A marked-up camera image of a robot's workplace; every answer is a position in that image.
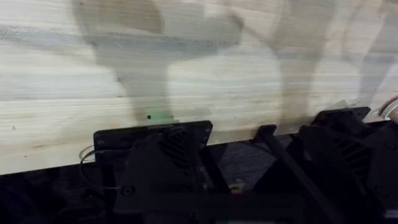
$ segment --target light wood surface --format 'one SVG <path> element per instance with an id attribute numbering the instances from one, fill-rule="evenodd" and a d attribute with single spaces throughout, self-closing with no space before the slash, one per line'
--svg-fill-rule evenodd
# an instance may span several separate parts
<path id="1" fill-rule="evenodd" d="M 0 174 L 76 164 L 99 129 L 208 119 L 216 144 L 375 120 L 397 54 L 396 0 L 2 0 Z"/>

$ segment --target cable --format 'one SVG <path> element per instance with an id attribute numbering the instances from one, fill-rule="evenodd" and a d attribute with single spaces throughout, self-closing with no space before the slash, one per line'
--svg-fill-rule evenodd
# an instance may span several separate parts
<path id="1" fill-rule="evenodd" d="M 105 189 L 105 190 L 121 189 L 122 188 L 121 186 L 116 186 L 116 187 L 103 186 L 103 185 L 99 185 L 99 184 L 96 184 L 96 183 L 93 183 L 92 181 L 90 181 L 87 178 L 86 174 L 83 172 L 83 163 L 89 156 L 95 155 L 96 153 L 103 154 L 103 153 L 107 153 L 107 152 L 128 152 L 128 151 L 127 150 L 122 150 L 122 149 L 119 149 L 119 150 L 102 149 L 102 150 L 97 150 L 97 151 L 96 150 L 90 151 L 85 156 L 83 156 L 83 158 L 81 158 L 80 165 L 79 165 L 79 172 L 80 172 L 81 177 L 83 178 L 83 180 L 85 182 L 87 182 L 88 184 L 92 185 L 93 187 L 98 187 L 98 188 Z"/>
<path id="2" fill-rule="evenodd" d="M 115 186 L 115 187 L 103 186 L 103 185 L 99 185 L 99 184 L 96 184 L 96 183 L 93 183 L 92 181 L 90 181 L 90 180 L 87 178 L 86 174 L 83 172 L 83 163 L 84 163 L 84 161 L 85 161 L 89 156 L 95 155 L 96 153 L 103 154 L 103 153 L 107 153 L 107 152 L 117 152 L 117 153 L 130 152 L 130 151 L 132 151 L 133 149 L 136 148 L 137 143 L 139 143 L 139 142 L 147 142 L 147 141 L 149 141 L 151 138 L 153 138 L 153 137 L 156 136 L 156 135 L 158 135 L 158 134 L 157 134 L 157 133 L 151 134 L 150 136 L 146 137 L 146 138 L 143 139 L 143 140 L 137 140 L 137 141 L 135 141 L 134 144 L 132 145 L 132 147 L 131 147 L 130 149 L 128 149 L 128 150 L 125 150 L 125 149 L 101 149 L 101 150 L 95 150 L 95 149 L 94 149 L 94 150 L 90 151 L 89 153 L 87 153 L 85 156 L 83 156 L 83 157 L 81 158 L 81 161 L 80 161 L 80 163 L 79 163 L 79 173 L 80 173 L 81 177 L 83 178 L 83 180 L 84 180 L 85 182 L 87 182 L 88 184 L 90 184 L 90 185 L 93 186 L 93 187 L 97 187 L 97 188 L 101 188 L 101 189 L 105 189 L 105 190 L 118 190 L 118 189 L 121 189 L 123 186 Z"/>

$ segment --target bolt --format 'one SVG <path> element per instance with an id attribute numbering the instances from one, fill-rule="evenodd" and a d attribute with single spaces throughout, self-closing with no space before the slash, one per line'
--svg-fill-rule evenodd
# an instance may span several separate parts
<path id="1" fill-rule="evenodd" d="M 132 196 L 136 192 L 136 188 L 134 186 L 123 187 L 122 195 L 125 197 Z"/>

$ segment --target black metal rod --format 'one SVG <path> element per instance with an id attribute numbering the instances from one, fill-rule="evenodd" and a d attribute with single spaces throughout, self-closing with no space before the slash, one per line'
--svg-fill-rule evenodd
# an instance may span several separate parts
<path id="1" fill-rule="evenodd" d="M 275 125 L 261 126 L 258 130 L 259 137 L 269 146 L 275 157 L 280 158 L 286 167 L 296 176 L 306 193 L 311 196 L 314 202 L 321 208 L 325 215 L 332 223 L 343 223 L 343 216 L 322 194 L 319 188 L 305 174 L 296 161 L 287 153 L 278 140 L 274 136 L 276 130 Z"/>

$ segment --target wood grain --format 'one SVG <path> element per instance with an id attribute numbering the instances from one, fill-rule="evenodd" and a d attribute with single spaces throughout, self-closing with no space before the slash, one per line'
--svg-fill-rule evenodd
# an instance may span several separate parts
<path id="1" fill-rule="evenodd" d="M 398 94 L 396 0 L 3 0 L 0 174 L 76 164 L 99 129 L 210 144 Z"/>

